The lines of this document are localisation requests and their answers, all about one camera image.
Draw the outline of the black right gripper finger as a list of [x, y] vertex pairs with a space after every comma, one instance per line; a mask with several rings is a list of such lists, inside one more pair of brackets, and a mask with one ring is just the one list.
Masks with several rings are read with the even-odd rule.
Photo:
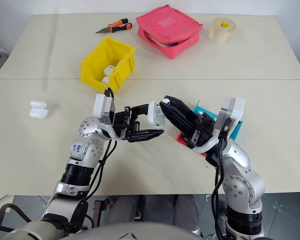
[[185, 104], [160, 103], [164, 116], [182, 133], [193, 135], [196, 127], [196, 114]]
[[164, 115], [175, 126], [193, 126], [198, 117], [197, 115], [180, 99], [166, 95], [168, 101], [164, 110]]

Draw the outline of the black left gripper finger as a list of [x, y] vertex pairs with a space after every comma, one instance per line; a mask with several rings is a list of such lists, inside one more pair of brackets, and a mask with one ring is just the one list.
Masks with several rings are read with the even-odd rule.
[[149, 104], [142, 104], [131, 108], [131, 112], [134, 116], [147, 115]]
[[148, 141], [148, 140], [154, 139], [156, 137], [159, 137], [163, 133], [164, 133], [163, 129], [139, 130], [139, 131], [129, 134], [127, 137], [127, 140], [130, 143], [144, 142], [144, 141]]

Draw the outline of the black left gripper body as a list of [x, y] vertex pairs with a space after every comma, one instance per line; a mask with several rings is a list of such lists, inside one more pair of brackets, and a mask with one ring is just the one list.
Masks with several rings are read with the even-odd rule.
[[113, 129], [116, 135], [122, 140], [136, 140], [137, 133], [140, 130], [137, 106], [126, 106], [124, 111], [117, 112], [114, 115]]

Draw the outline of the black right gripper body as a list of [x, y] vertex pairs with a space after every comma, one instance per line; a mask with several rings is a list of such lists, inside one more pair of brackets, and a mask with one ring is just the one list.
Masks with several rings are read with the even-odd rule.
[[215, 121], [207, 113], [197, 114], [189, 120], [190, 130], [181, 134], [181, 139], [189, 148], [202, 147], [213, 136]]

